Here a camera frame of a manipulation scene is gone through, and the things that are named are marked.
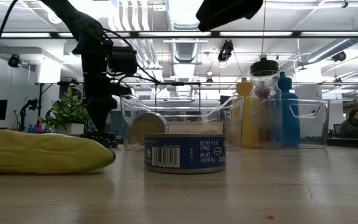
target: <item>yellow bottle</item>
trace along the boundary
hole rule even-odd
[[[257,147],[259,144],[259,129],[255,127],[251,118],[251,103],[256,103],[257,99],[251,97],[252,84],[246,78],[242,78],[237,84],[237,93],[245,98],[244,119],[242,121],[241,145],[245,147]]]

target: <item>metal can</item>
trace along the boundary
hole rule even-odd
[[[226,168],[225,134],[146,134],[145,169],[166,174],[207,174]]]

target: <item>man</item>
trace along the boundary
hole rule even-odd
[[[342,123],[341,137],[358,139],[358,109],[349,113],[349,118]]]

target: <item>blue label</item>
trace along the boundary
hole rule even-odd
[[[145,165],[171,169],[226,166],[225,137],[146,137]]]

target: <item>plastic storage bin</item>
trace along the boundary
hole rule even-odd
[[[282,111],[266,108],[281,105]],[[318,149],[327,147],[329,101],[326,100],[264,100],[259,104],[248,104],[251,107],[252,122],[255,131],[262,131],[267,138],[260,138],[257,145],[262,149]],[[272,113],[277,112],[277,119],[286,114],[282,128],[272,121]]]
[[[241,146],[242,120],[244,113],[244,97],[233,96],[225,104],[218,107],[153,107],[144,105],[136,96],[121,97],[122,125],[124,133],[124,149],[127,151],[143,151],[143,134],[150,126],[135,124],[142,114],[152,113],[155,120],[166,124],[165,133],[170,134],[226,134],[227,151],[239,150]]]

